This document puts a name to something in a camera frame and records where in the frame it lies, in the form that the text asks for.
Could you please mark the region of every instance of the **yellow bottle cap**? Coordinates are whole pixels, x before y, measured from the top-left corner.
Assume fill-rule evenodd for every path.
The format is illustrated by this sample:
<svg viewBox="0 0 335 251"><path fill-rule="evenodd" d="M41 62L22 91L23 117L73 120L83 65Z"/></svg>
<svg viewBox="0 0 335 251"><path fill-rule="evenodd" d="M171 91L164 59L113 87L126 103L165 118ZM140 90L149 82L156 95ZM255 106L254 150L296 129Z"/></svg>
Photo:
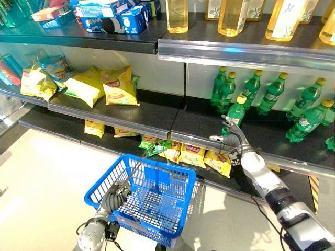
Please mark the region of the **yellow bottle cap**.
<svg viewBox="0 0 335 251"><path fill-rule="evenodd" d="M321 104L322 104L323 106L329 108L329 107L331 107L331 106L334 104L334 101L331 100L331 99L329 99L329 98L326 98L326 99L324 99L324 100L321 102Z"/></svg>
<svg viewBox="0 0 335 251"><path fill-rule="evenodd" d="M230 73L228 74L228 77L229 77L229 78L235 78L235 76L236 76L236 73L235 73L235 72L230 72Z"/></svg>
<svg viewBox="0 0 335 251"><path fill-rule="evenodd" d="M256 76L262 76L263 71L262 70L256 70L254 73Z"/></svg>
<svg viewBox="0 0 335 251"><path fill-rule="evenodd" d="M323 77L320 77L316 80L316 83L319 85L324 85L327 82L327 80Z"/></svg>
<svg viewBox="0 0 335 251"><path fill-rule="evenodd" d="M245 95L239 95L236 99L236 102L239 104L244 104L247 101L247 97Z"/></svg>
<svg viewBox="0 0 335 251"><path fill-rule="evenodd" d="M288 74L287 74L286 72L281 72L281 73L279 74L279 77L280 77L281 79L287 79Z"/></svg>

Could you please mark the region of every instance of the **shelf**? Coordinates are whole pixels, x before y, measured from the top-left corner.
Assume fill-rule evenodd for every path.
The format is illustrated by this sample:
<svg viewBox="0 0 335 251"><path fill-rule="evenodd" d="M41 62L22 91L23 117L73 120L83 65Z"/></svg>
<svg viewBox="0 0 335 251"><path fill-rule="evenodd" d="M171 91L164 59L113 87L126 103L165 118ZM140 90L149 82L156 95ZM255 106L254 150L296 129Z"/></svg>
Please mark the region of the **shelf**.
<svg viewBox="0 0 335 251"><path fill-rule="evenodd" d="M220 135L222 119L213 111L210 100L187 97L187 105L178 112L171 128L171 140L193 144L207 149L220 149L220 144L209 139ZM257 115L252 107L245 115L242 130L254 148L260 148L265 161L283 169L304 174L335 176L335 154L328 150L325 140L334 135L334 127L320 125L301 143L290 143L285 133L293 126L285 113L271 111L267 117ZM225 144L236 146L231 136Z"/></svg>
<svg viewBox="0 0 335 251"><path fill-rule="evenodd" d="M246 22L242 33L225 37L217 32L217 22L206 21L204 13L189 14L189 30L167 32L158 40L159 59L186 63L227 65L273 71L321 74L335 70L332 46L320 41L320 17L299 25L290 42L265 38L270 20L263 14L258 22Z"/></svg>
<svg viewBox="0 0 335 251"><path fill-rule="evenodd" d="M130 153L138 156L143 154L143 149L138 148L141 142L140 136L115 138L113 129L106 126L104 136L102 139L99 139L96 136L84 133L84 120L61 115L57 112L49 111L44 107L34 107L32 111L19 120L19 124L103 151L118 154ZM151 159L165 162L165 158L158 155L152 156ZM244 200L250 199L251 195L257 196L257 193L243 173L241 166L235 167L231 173L232 177L228 179L209 167L203 169L187 164L181 165L192 168L197 173L198 180L224 190L233 196ZM285 170L277 174L298 198L314 210L307 176Z"/></svg>
<svg viewBox="0 0 335 251"><path fill-rule="evenodd" d="M61 28L44 30L37 22L28 20L17 28L0 30L0 42L50 44L156 54L157 40L166 33L166 30L166 15L150 20L149 27L139 35L89 33L75 19Z"/></svg>

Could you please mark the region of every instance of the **blue shopping basket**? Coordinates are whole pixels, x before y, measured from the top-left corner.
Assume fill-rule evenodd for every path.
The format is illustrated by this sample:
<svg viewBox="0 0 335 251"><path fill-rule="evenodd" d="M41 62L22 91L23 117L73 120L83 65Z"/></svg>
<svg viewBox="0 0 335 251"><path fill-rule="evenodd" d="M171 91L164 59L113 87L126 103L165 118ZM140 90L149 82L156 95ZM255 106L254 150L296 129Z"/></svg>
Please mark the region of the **blue shopping basket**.
<svg viewBox="0 0 335 251"><path fill-rule="evenodd" d="M105 192L115 181L126 180L136 164L139 168L129 179L131 195L126 206L113 211L109 220L173 247L185 224L196 179L193 170L125 154L86 193L85 202L98 209Z"/></svg>

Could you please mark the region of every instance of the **green plastic bottle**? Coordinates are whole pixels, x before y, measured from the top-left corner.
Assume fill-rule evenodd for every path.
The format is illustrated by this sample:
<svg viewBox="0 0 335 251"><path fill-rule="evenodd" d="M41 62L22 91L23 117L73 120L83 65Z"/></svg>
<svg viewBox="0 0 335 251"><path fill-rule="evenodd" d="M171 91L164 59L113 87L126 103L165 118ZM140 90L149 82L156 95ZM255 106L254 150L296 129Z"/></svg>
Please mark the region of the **green plastic bottle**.
<svg viewBox="0 0 335 251"><path fill-rule="evenodd" d="M261 87L262 73L262 70L256 70L253 74L253 77L249 79L245 84L245 89L242 94L247 97L247 100L244 104L246 110L250 109L251 103L255 99L256 94Z"/></svg>
<svg viewBox="0 0 335 251"><path fill-rule="evenodd" d="M321 104L308 109L304 115L289 129L286 137L290 142L301 142L307 134L321 124L326 116L326 112L334 104L331 99L324 99Z"/></svg>
<svg viewBox="0 0 335 251"><path fill-rule="evenodd" d="M327 127L335 121L335 104L333 104L326 113L322 124Z"/></svg>
<svg viewBox="0 0 335 251"><path fill-rule="evenodd" d="M329 150L334 150L335 152L335 135L333 137L327 138L326 145Z"/></svg>
<svg viewBox="0 0 335 251"><path fill-rule="evenodd" d="M219 74L214 80L214 87L211 94L210 104L212 106L217 106L220 102L222 87L226 81L226 67L221 66L219 69Z"/></svg>
<svg viewBox="0 0 335 251"><path fill-rule="evenodd" d="M230 72L228 78L224 82L221 91L221 98L217 106L217 111L220 114L224 114L228 111L231 99L235 92L235 72Z"/></svg>
<svg viewBox="0 0 335 251"><path fill-rule="evenodd" d="M259 115L266 116L271 108L277 103L280 94L284 91L285 80L287 77L288 74L286 72L282 72L279 75L279 78L268 86L261 104L257 107L257 113Z"/></svg>
<svg viewBox="0 0 335 251"><path fill-rule="evenodd" d="M308 87L301 94L301 99L297 100L293 105L291 111L286 116L288 120L296 121L299 119L308 107L312 106L314 102L320 97L322 87L326 83L326 79L323 77L318 78L313 85Z"/></svg>
<svg viewBox="0 0 335 251"><path fill-rule="evenodd" d="M247 101L247 97L244 95L240 95L237 97L236 103L233 104L228 110L227 117L231 118L235 122L235 124L237 124L238 126L241 124L242 119L245 115L245 102L246 101ZM221 132L222 132L222 135L225 136L229 133L229 130L224 125L222 127Z"/></svg>

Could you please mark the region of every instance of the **white floor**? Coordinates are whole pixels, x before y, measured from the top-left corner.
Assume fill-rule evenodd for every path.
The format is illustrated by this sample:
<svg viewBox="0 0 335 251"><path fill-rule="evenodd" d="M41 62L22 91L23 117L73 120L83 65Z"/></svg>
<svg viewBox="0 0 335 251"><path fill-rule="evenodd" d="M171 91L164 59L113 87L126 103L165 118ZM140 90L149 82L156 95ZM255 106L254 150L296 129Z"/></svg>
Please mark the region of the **white floor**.
<svg viewBox="0 0 335 251"><path fill-rule="evenodd" d="M116 158L27 131L0 157L0 188L8 186L0 197L0 250L72 250L76 228L94 215L83 197ZM282 250L278 234L255 205L210 187L199 187L194 200L175 250ZM156 245L124 229L117 241L124 251L150 251ZM107 250L118 249L109 243Z"/></svg>

